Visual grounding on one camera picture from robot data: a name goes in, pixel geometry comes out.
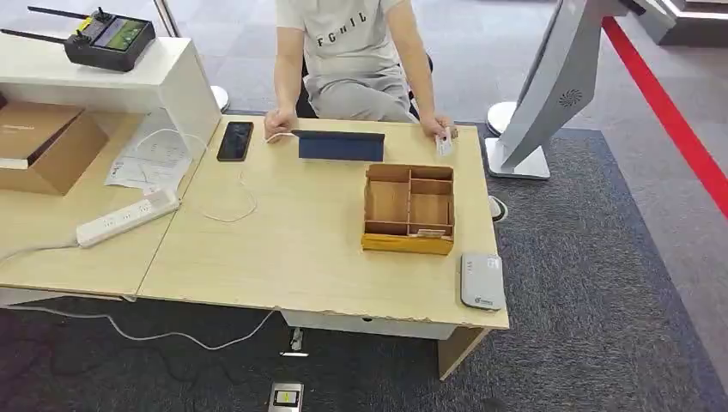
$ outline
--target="power socket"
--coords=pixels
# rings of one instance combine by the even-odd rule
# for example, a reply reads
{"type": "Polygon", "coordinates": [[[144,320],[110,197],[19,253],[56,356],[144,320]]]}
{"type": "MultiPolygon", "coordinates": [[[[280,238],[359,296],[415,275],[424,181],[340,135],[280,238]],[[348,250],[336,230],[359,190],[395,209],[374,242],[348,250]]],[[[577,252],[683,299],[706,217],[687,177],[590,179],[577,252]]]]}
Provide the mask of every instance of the power socket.
{"type": "Polygon", "coordinates": [[[155,191],[139,202],[77,227],[76,240],[81,247],[91,247],[177,209],[175,191],[155,191]]]}

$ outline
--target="hand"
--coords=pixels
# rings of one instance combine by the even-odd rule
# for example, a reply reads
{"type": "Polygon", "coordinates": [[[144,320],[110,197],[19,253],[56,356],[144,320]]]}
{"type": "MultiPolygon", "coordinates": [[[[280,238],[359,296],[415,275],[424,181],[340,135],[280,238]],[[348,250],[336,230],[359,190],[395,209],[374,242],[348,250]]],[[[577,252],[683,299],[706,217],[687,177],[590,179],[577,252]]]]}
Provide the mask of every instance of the hand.
{"type": "Polygon", "coordinates": [[[278,133],[290,133],[295,127],[298,118],[293,110],[275,109],[265,114],[265,141],[275,143],[281,136],[272,136],[278,133]]]}
{"type": "Polygon", "coordinates": [[[455,127],[455,124],[447,116],[435,115],[431,117],[423,117],[420,119],[420,126],[422,126],[422,130],[424,130],[425,135],[431,139],[435,139],[438,136],[446,136],[446,127],[450,128],[450,136],[453,139],[458,137],[458,128],[455,127]]]}

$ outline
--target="compartment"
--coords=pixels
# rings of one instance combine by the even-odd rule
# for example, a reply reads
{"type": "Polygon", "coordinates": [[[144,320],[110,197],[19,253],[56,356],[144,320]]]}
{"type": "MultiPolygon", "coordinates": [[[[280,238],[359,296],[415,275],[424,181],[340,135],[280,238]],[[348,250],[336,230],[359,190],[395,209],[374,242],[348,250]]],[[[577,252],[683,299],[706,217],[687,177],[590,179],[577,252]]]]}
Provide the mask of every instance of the compartment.
{"type": "Polygon", "coordinates": [[[412,193],[410,195],[409,222],[434,225],[452,225],[450,195],[426,195],[412,193]]]}
{"type": "Polygon", "coordinates": [[[450,225],[422,225],[418,223],[410,223],[408,225],[409,234],[419,234],[420,230],[442,232],[443,236],[452,237],[452,226],[450,225]]]}
{"type": "Polygon", "coordinates": [[[413,166],[413,179],[448,180],[452,182],[452,169],[450,167],[413,166]]]}
{"type": "Polygon", "coordinates": [[[410,183],[370,181],[364,219],[366,221],[407,222],[410,183]]]}
{"type": "Polygon", "coordinates": [[[365,221],[364,233],[393,234],[396,236],[407,235],[407,223],[396,223],[391,221],[365,221]]]}
{"type": "Polygon", "coordinates": [[[412,193],[421,195],[451,195],[451,180],[412,179],[412,193]]]}
{"type": "Polygon", "coordinates": [[[367,177],[370,181],[408,183],[410,168],[403,165],[371,165],[367,177]]]}

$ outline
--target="white stand base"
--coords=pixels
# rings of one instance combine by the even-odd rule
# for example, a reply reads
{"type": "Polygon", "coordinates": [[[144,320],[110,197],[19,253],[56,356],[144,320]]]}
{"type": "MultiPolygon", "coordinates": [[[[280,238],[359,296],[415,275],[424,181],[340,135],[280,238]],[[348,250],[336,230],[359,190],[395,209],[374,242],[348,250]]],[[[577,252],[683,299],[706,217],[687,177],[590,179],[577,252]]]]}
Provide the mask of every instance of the white stand base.
{"type": "Polygon", "coordinates": [[[501,167],[503,161],[505,161],[505,156],[503,155],[504,149],[499,139],[485,139],[485,150],[488,153],[488,172],[492,176],[499,178],[541,180],[551,177],[549,165],[546,163],[546,156],[543,154],[543,149],[540,146],[516,167],[510,168],[501,167]]]}
{"type": "Polygon", "coordinates": [[[230,96],[228,96],[228,92],[220,86],[210,86],[210,88],[212,89],[212,94],[215,96],[217,106],[220,107],[221,112],[224,112],[225,109],[230,106],[230,96]]]}
{"type": "Polygon", "coordinates": [[[500,136],[506,131],[506,127],[511,123],[511,118],[516,112],[518,103],[515,101],[504,101],[493,105],[488,109],[488,119],[485,124],[491,133],[500,136]]]}

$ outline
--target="brown box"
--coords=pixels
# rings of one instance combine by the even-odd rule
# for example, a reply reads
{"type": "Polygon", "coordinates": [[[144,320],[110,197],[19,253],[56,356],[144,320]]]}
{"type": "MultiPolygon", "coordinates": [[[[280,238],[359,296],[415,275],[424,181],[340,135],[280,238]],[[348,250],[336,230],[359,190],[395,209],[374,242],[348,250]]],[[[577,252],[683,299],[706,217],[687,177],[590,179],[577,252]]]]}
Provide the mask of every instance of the brown box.
{"type": "Polygon", "coordinates": [[[446,255],[455,234],[450,167],[371,165],[364,190],[365,250],[446,255]]]}
{"type": "Polygon", "coordinates": [[[65,195],[108,137],[80,107],[0,107],[0,189],[65,195]]]}

